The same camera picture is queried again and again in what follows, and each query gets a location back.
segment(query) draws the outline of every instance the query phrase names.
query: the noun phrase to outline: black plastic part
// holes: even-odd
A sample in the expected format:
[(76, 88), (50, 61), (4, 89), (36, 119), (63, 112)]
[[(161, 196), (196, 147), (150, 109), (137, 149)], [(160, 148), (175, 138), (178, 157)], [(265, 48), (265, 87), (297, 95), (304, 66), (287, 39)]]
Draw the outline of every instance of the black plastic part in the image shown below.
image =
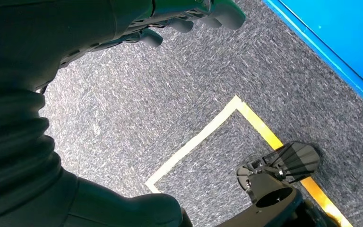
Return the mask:
[(236, 170), (237, 181), (243, 190), (247, 190), (248, 176), (258, 171), (274, 172), (274, 177), (288, 183), (300, 181), (311, 176), (318, 168), (320, 157), (314, 147), (308, 144), (293, 142), (269, 153), (259, 159), (240, 166)]

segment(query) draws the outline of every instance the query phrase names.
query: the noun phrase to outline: gray carpet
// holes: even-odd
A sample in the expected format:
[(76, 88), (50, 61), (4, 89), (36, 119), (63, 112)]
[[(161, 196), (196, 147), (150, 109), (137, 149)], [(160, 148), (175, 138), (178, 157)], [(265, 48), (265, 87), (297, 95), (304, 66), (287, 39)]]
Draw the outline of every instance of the gray carpet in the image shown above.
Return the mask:
[[(238, 4), (237, 31), (163, 29), (158, 48), (122, 44), (61, 69), (41, 115), (63, 165), (125, 196), (150, 193), (144, 182), (238, 95), (283, 142), (320, 149), (314, 179), (362, 227), (363, 100), (260, 0)], [(234, 168), (269, 151), (234, 113), (156, 186), (214, 226), (250, 204)]]

